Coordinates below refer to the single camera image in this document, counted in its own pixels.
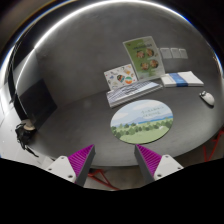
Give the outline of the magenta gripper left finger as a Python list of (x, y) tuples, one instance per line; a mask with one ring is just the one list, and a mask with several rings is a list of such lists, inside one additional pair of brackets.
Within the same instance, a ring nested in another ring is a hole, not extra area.
[(83, 186), (94, 156), (95, 145), (92, 144), (78, 150), (70, 156), (58, 157), (46, 168), (46, 171), (75, 183), (78, 186)]

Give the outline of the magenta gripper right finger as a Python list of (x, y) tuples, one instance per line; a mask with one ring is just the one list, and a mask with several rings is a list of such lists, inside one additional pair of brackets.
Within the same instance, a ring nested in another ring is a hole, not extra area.
[(170, 155), (160, 155), (139, 144), (135, 145), (134, 154), (146, 184), (183, 169)]

